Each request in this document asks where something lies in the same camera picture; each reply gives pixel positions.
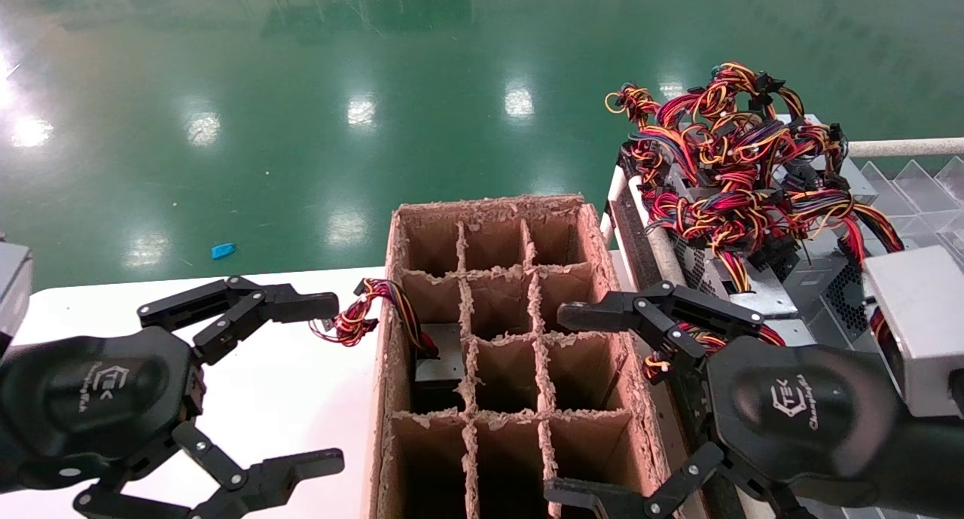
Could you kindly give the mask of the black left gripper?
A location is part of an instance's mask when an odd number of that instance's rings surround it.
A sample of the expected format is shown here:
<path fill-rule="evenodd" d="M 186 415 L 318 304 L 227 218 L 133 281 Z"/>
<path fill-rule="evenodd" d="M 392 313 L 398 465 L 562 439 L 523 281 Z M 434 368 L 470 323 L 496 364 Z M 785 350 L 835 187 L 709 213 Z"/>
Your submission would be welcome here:
<path fill-rule="evenodd" d="M 2 492 L 59 490 L 115 475 L 79 494 L 75 511 L 86 518 L 243 518 L 286 505 L 301 481 L 341 473 L 342 450 L 241 469 L 191 423 L 206 393 L 197 363 L 217 364 L 270 321 L 333 319 L 339 312 L 333 292 L 301 294 L 289 283 L 230 276 L 140 307 L 148 329 L 131 336 L 11 347 L 1 368 Z M 193 338 L 194 350 L 169 333 L 208 319 L 214 321 Z M 121 492 L 178 453 L 176 444 L 219 484 L 206 501 L 186 508 Z"/>

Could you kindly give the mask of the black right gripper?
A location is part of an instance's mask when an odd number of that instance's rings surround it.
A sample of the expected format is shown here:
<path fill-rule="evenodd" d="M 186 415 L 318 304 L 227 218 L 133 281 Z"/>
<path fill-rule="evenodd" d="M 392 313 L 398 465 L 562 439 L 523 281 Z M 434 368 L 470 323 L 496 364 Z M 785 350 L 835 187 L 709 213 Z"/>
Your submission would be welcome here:
<path fill-rule="evenodd" d="M 648 497 L 617 484 L 552 478 L 547 501 L 596 518 L 668 518 L 713 475 L 754 497 L 762 482 L 814 499 L 880 495 L 872 467 L 901 416 L 901 398 L 873 355 L 762 343 L 760 313 L 668 281 L 607 292 L 596 303 L 564 303 L 557 320 L 573 331 L 632 331 L 651 348 L 649 367 L 699 365 L 717 352 L 706 380 L 724 446 L 703 443 Z"/>

